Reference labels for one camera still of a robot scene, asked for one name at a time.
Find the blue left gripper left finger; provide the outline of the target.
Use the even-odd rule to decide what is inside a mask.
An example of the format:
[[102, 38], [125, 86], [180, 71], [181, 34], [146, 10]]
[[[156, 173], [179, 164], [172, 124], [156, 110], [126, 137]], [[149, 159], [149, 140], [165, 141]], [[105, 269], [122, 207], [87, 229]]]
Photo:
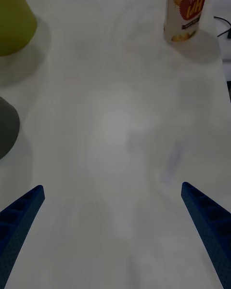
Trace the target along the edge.
[[42, 185], [0, 212], [0, 288], [5, 288], [31, 225], [45, 200]]

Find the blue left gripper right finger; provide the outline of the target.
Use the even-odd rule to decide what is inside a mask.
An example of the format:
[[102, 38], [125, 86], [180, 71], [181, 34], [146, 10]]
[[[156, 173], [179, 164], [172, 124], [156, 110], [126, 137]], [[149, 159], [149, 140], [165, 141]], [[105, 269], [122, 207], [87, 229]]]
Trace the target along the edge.
[[188, 182], [181, 197], [223, 288], [231, 288], [231, 213]]

